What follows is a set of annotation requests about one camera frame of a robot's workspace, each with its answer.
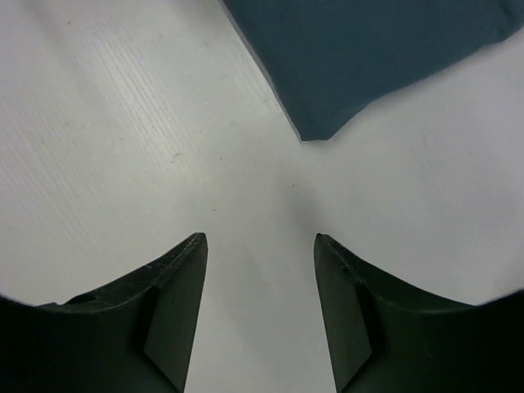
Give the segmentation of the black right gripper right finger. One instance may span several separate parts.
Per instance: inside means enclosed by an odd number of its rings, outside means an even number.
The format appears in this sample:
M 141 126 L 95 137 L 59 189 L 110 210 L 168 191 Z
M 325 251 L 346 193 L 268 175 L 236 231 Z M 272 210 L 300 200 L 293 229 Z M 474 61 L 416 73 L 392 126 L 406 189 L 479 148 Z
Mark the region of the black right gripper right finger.
M 321 233 L 314 267 L 337 391 L 522 391 L 521 291 L 466 305 L 417 288 Z

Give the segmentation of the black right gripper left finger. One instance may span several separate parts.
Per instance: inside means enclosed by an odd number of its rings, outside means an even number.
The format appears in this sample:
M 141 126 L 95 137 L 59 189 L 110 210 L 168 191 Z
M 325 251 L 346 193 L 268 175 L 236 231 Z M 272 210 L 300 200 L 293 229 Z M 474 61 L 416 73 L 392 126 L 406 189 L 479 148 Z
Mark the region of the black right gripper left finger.
M 65 304 L 1 299 L 4 392 L 181 392 L 206 276 L 194 233 Z

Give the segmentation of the blue-grey t-shirt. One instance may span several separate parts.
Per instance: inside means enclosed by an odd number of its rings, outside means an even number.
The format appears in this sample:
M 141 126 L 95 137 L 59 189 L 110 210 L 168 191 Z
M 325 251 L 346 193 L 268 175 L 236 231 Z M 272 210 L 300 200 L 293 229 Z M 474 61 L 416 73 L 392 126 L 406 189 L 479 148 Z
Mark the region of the blue-grey t-shirt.
M 523 26 L 520 1 L 227 1 L 302 141 Z

